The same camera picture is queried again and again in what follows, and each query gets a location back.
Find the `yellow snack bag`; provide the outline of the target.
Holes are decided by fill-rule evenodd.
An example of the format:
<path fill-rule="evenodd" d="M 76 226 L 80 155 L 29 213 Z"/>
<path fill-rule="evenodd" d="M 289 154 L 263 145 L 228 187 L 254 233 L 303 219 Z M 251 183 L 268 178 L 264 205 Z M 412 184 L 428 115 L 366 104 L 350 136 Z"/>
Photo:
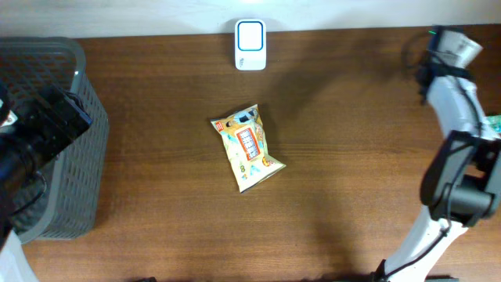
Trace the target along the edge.
<path fill-rule="evenodd" d="M 220 134 L 240 193 L 275 175 L 286 165 L 269 155 L 258 105 L 212 119 Z"/>

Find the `green tissue pack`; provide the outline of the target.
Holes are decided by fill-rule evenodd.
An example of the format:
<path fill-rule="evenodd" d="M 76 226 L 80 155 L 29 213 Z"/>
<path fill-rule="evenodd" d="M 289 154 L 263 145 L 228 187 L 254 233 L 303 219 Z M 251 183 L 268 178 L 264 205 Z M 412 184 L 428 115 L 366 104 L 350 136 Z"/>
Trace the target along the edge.
<path fill-rule="evenodd" d="M 486 117 L 490 127 L 498 134 L 501 134 L 501 115 L 490 115 Z"/>

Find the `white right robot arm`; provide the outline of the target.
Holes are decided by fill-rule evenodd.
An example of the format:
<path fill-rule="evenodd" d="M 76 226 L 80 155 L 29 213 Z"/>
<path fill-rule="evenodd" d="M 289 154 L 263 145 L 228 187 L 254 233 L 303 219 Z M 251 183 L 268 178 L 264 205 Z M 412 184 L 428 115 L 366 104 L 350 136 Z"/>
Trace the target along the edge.
<path fill-rule="evenodd" d="M 427 281 L 454 240 L 500 206 L 500 134 L 489 124 L 467 68 L 482 47 L 457 27 L 435 25 L 430 36 L 416 82 L 444 141 L 420 184 L 413 227 L 371 273 L 372 281 Z"/>

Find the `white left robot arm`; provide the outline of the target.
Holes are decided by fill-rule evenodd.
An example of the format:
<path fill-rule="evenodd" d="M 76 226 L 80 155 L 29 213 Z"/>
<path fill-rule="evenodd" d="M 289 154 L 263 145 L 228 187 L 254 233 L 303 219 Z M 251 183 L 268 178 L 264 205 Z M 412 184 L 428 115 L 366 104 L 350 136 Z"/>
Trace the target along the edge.
<path fill-rule="evenodd" d="M 42 191 L 17 208 L 14 194 L 35 178 L 39 169 L 65 150 L 92 125 L 78 95 L 55 85 L 15 109 L 8 89 L 1 87 L 1 280 L 36 281 L 12 217 L 36 203 Z"/>

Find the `grey plastic mesh basket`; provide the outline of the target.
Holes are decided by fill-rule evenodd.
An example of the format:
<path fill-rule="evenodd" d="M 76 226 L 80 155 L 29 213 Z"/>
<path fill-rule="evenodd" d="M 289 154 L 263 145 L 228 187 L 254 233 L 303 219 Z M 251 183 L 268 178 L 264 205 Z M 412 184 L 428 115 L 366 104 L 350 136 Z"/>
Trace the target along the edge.
<path fill-rule="evenodd" d="M 1 40 L 1 82 L 14 107 L 54 85 L 78 96 L 92 119 L 88 131 L 41 168 L 41 179 L 16 193 L 13 201 L 21 212 L 11 223 L 24 244 L 73 240 L 95 225 L 110 126 L 85 71 L 84 50 L 69 38 Z"/>

